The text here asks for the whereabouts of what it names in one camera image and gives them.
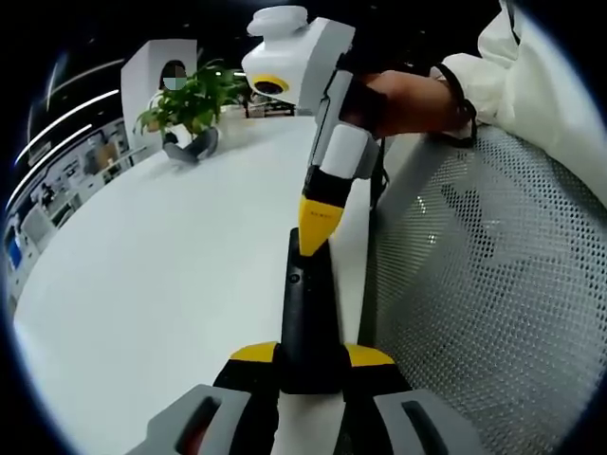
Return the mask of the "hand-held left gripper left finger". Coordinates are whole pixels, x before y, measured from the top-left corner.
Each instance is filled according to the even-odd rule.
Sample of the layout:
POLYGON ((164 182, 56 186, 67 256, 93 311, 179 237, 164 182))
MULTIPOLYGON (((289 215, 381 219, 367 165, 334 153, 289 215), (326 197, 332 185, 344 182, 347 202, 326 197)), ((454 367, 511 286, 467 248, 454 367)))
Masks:
POLYGON ((211 385, 197 385, 150 419, 131 454, 269 454, 279 424, 278 343, 233 353, 211 385))

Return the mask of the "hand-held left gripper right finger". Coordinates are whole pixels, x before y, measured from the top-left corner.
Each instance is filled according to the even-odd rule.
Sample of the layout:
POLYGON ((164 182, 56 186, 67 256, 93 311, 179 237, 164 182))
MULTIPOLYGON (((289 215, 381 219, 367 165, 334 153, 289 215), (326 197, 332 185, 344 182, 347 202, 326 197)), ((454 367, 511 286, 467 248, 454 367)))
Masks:
POLYGON ((383 352, 347 343, 344 424, 356 454, 482 454, 473 424, 428 390, 412 389, 383 352))

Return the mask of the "person's right hand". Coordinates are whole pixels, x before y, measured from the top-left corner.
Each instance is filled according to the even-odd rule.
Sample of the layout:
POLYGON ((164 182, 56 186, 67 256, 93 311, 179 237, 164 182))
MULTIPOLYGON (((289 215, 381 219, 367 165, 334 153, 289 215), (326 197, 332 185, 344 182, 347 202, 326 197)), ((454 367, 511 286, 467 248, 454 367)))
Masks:
POLYGON ((359 80, 386 97, 375 120, 375 137, 459 131, 470 121, 445 81, 394 70, 361 75, 359 80))

